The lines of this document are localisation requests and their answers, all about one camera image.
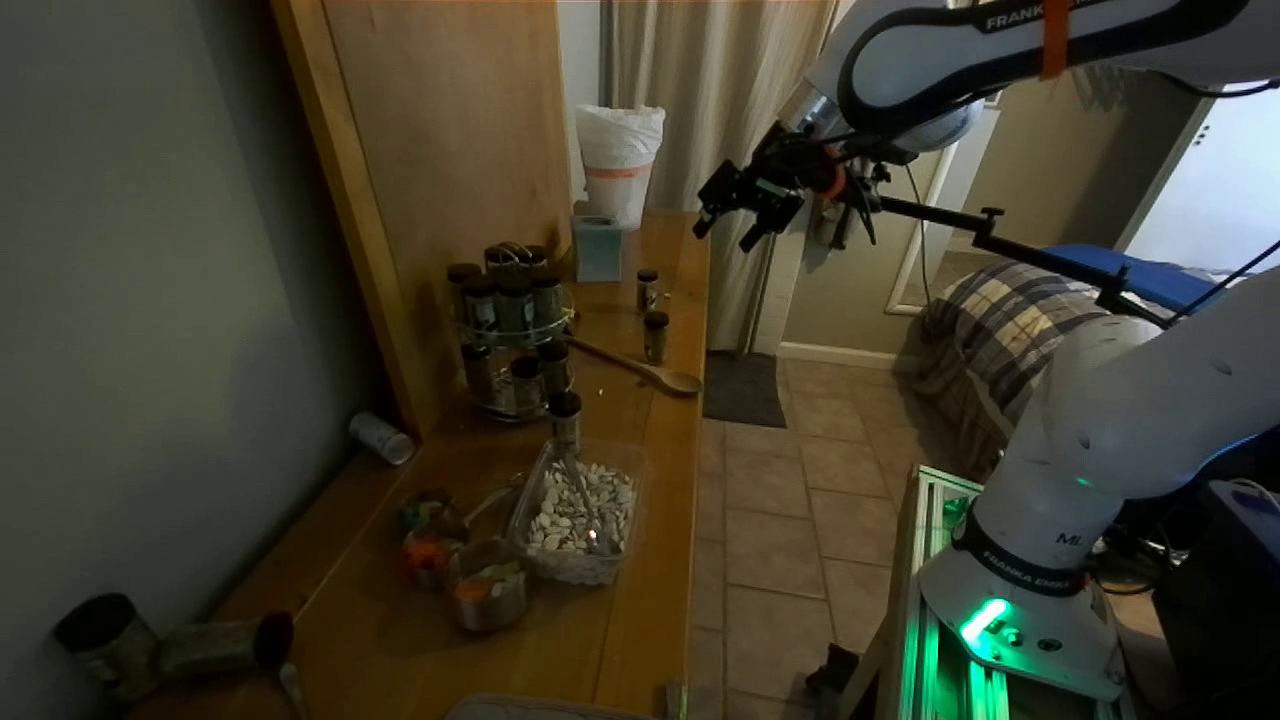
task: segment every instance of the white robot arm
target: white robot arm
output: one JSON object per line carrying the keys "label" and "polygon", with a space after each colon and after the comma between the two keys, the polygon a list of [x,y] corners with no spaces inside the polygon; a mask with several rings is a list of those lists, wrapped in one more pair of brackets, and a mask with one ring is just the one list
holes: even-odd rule
{"label": "white robot arm", "polygon": [[[754,210],[747,250],[781,233],[805,191],[883,210],[873,163],[955,139],[975,100],[1054,66],[1273,83],[1273,30],[1280,0],[860,0],[754,163],[706,183],[696,233]],[[1119,691],[1116,634],[1083,557],[1123,500],[1177,491],[1211,453],[1280,420],[1275,327],[1280,274],[1267,274],[1172,331],[1112,317],[1055,351],[966,535],[919,571],[929,608],[971,658],[1083,696]]]}

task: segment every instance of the bottle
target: bottle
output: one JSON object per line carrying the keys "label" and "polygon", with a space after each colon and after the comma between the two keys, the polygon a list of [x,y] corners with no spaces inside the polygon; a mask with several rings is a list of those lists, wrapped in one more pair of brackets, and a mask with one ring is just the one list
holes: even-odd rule
{"label": "bottle", "polygon": [[550,401],[556,460],[577,460],[577,453],[580,453],[580,410],[583,410],[583,401],[577,392],[556,392]]}
{"label": "bottle", "polygon": [[657,310],[657,274],[653,268],[642,268],[638,274],[638,312],[653,312]]}
{"label": "bottle", "polygon": [[536,361],[543,365],[543,396],[570,392],[570,346],[540,346]]}
{"label": "bottle", "polygon": [[543,415],[543,384],[540,384],[540,365],[536,355],[515,355],[513,361],[513,420],[532,420]]}
{"label": "bottle", "polygon": [[497,290],[490,278],[463,282],[463,327],[469,335],[483,335],[497,327]]}
{"label": "bottle", "polygon": [[469,327],[469,283],[483,278],[479,265],[448,265],[448,299],[461,327]]}
{"label": "bottle", "polygon": [[490,346],[463,346],[469,392],[479,410],[497,410],[497,381],[490,365]]}
{"label": "bottle", "polygon": [[532,274],[532,317],[536,317],[540,327],[566,322],[566,290],[560,290],[560,278],[554,268],[536,268]]}
{"label": "bottle", "polygon": [[497,296],[499,296],[497,325],[499,325],[506,335],[524,335],[524,331],[536,327],[536,322],[532,322],[532,282],[527,278],[506,278],[497,283]]}
{"label": "bottle", "polygon": [[554,265],[550,250],[540,250],[540,245],[524,245],[521,261],[524,261],[524,268],[550,268]]}
{"label": "bottle", "polygon": [[483,250],[483,274],[490,278],[513,278],[513,274],[521,274],[524,265],[521,265],[521,250],[515,245],[490,245]]}
{"label": "bottle", "polygon": [[646,365],[666,365],[666,351],[669,351],[669,325],[673,317],[669,312],[646,312]]}
{"label": "bottle", "polygon": [[371,411],[356,411],[350,420],[350,432],[356,438],[361,447],[369,447],[371,458],[380,458],[391,470],[411,460],[411,438],[405,438],[400,428],[391,428],[390,420],[380,420]]}

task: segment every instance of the spice jar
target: spice jar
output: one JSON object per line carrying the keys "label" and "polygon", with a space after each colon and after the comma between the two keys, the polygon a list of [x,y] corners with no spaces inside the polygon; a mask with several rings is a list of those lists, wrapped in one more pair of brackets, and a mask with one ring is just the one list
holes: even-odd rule
{"label": "spice jar", "polygon": [[497,381],[490,346],[463,346],[463,375],[477,405],[497,410]]}
{"label": "spice jar", "polygon": [[669,351],[669,312],[646,312],[646,365],[666,365]]}
{"label": "spice jar", "polygon": [[642,268],[638,274],[638,312],[653,312],[657,310],[657,274]]}
{"label": "spice jar", "polygon": [[499,304],[497,304],[499,331],[524,335],[524,331],[536,327],[536,322],[532,322],[532,282],[527,278],[506,278],[497,283],[497,296],[499,296]]}
{"label": "spice jar", "polygon": [[497,327],[497,290],[490,278],[463,282],[463,327],[479,335]]}
{"label": "spice jar", "polygon": [[543,415],[543,384],[540,384],[536,355],[513,361],[513,415],[515,420]]}
{"label": "spice jar", "polygon": [[524,268],[550,268],[554,265],[550,250],[540,250],[540,245],[524,245],[521,261],[524,261]]}
{"label": "spice jar", "polygon": [[513,278],[513,274],[521,274],[524,268],[524,261],[521,261],[521,250],[515,245],[490,245],[483,250],[483,274],[490,278]]}
{"label": "spice jar", "polygon": [[543,365],[543,396],[570,392],[570,346],[540,346],[536,361]]}
{"label": "spice jar", "polygon": [[448,265],[448,299],[451,317],[463,327],[469,325],[469,282],[483,278],[479,265]]}
{"label": "spice jar", "polygon": [[554,268],[532,274],[532,317],[540,327],[566,322],[566,290]]}
{"label": "spice jar", "polygon": [[550,401],[550,415],[554,415],[554,458],[556,460],[577,460],[580,447],[580,410],[583,401],[577,392],[556,392]]}

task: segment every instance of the white trim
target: white trim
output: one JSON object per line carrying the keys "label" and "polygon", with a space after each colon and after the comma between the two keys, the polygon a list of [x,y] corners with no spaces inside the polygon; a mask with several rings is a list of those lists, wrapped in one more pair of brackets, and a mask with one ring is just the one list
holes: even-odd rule
{"label": "white trim", "polygon": [[899,355],[899,351],[866,351],[866,347],[796,346],[796,341],[781,341],[775,355],[816,361],[816,365],[854,365],[854,369],[916,369],[916,355]]}

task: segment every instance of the spice rack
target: spice rack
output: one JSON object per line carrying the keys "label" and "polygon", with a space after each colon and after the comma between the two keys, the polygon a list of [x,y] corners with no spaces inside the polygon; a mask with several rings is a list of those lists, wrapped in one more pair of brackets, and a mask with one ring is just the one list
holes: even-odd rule
{"label": "spice rack", "polygon": [[469,396],[499,426],[527,426],[570,381],[574,304],[540,245],[494,245],[448,268]]}

